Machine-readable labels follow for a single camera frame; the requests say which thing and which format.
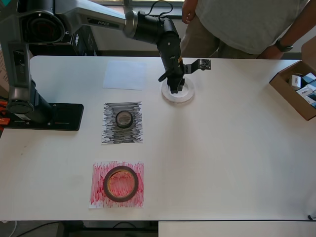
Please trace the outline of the person right hand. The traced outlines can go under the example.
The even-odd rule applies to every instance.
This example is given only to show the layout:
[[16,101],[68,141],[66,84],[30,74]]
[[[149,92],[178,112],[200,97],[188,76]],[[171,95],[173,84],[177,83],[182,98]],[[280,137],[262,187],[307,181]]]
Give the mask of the person right hand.
[[189,24],[195,17],[198,0],[184,0],[182,5],[182,22]]

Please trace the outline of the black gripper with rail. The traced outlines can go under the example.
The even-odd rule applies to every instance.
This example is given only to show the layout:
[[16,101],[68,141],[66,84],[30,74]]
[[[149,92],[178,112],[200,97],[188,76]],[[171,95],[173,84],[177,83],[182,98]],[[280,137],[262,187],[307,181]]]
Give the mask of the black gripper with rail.
[[182,91],[183,86],[185,84],[185,79],[182,78],[180,82],[180,77],[184,75],[185,67],[183,64],[176,64],[176,65],[167,65],[164,66],[166,78],[169,79],[169,87],[171,94],[178,93],[178,86],[179,90]]

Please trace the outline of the person left hand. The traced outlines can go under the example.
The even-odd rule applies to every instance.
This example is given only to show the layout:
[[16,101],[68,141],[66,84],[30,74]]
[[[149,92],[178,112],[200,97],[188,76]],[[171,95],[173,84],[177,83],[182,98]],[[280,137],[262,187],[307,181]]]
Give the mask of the person left hand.
[[272,59],[279,60],[284,55],[275,45],[271,45],[267,47],[258,57],[257,59]]

